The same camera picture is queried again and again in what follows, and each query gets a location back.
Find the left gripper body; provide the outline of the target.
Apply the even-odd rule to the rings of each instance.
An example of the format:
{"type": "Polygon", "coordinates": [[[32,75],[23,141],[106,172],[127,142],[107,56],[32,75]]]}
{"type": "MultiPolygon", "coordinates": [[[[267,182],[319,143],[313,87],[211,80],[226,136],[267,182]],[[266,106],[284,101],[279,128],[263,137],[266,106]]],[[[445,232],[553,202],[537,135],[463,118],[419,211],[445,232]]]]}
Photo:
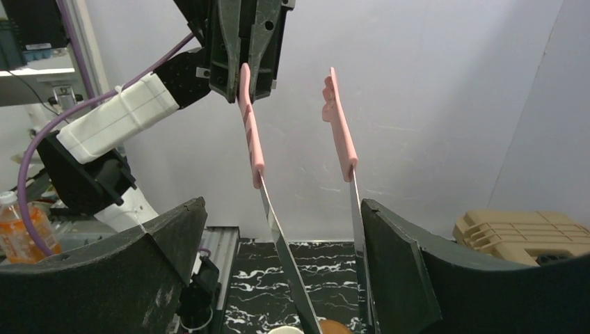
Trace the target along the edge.
{"type": "Polygon", "coordinates": [[[174,3],[201,46],[208,51],[214,51],[219,27],[218,1],[174,0],[174,3]]]}

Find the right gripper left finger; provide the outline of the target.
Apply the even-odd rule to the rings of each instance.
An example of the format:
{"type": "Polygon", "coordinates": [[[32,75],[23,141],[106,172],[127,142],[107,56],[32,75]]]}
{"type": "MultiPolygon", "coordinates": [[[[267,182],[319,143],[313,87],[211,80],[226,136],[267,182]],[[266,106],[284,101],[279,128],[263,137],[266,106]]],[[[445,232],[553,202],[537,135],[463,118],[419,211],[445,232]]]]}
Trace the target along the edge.
{"type": "Polygon", "coordinates": [[[190,283],[207,220],[194,198],[147,223],[1,267],[2,333],[164,333],[190,283]]]}

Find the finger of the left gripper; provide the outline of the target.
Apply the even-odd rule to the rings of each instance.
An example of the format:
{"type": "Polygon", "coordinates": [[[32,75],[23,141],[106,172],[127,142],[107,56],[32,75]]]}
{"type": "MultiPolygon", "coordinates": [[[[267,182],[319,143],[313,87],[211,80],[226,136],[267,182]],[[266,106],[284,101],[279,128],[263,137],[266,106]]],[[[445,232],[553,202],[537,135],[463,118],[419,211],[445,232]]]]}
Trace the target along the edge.
{"type": "Polygon", "coordinates": [[[229,103],[235,102],[239,85],[240,14],[240,0],[218,0],[212,2],[212,13],[209,16],[211,34],[209,85],[229,103]]]}
{"type": "Polygon", "coordinates": [[[248,50],[249,93],[254,101],[268,97],[276,86],[286,16],[294,6],[294,1],[255,2],[248,50]]]}

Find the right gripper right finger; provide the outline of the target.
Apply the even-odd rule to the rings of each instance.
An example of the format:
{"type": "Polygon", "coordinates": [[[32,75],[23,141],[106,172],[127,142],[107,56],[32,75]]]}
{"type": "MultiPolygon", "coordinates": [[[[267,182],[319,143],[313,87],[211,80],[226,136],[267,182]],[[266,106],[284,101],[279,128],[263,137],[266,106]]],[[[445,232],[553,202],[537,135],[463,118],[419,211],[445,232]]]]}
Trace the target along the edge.
{"type": "Polygon", "coordinates": [[[531,267],[432,234],[365,198],[382,333],[588,333],[589,256],[531,267]]]}

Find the tan plastic toolbox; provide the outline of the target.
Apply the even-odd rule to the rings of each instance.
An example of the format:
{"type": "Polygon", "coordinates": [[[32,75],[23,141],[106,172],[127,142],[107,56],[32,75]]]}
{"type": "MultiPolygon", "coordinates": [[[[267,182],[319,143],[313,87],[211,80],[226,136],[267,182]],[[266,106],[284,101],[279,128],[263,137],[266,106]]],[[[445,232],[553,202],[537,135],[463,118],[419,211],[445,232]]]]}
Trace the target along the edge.
{"type": "Polygon", "coordinates": [[[530,266],[589,253],[589,229],[561,212],[471,210],[452,235],[474,251],[530,266]]]}

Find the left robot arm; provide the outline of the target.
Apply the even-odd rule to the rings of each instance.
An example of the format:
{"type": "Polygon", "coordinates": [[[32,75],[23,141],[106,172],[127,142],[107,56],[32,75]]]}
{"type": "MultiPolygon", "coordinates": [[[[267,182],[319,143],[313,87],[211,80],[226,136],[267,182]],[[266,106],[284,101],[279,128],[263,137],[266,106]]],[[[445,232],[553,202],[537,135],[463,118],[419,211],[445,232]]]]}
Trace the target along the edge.
{"type": "Polygon", "coordinates": [[[116,232],[157,215],[116,148],[210,92],[237,103],[256,189],[264,158],[253,103],[275,87],[287,13],[293,1],[178,1],[199,47],[176,49],[154,68],[38,145],[61,200],[116,232]]]}

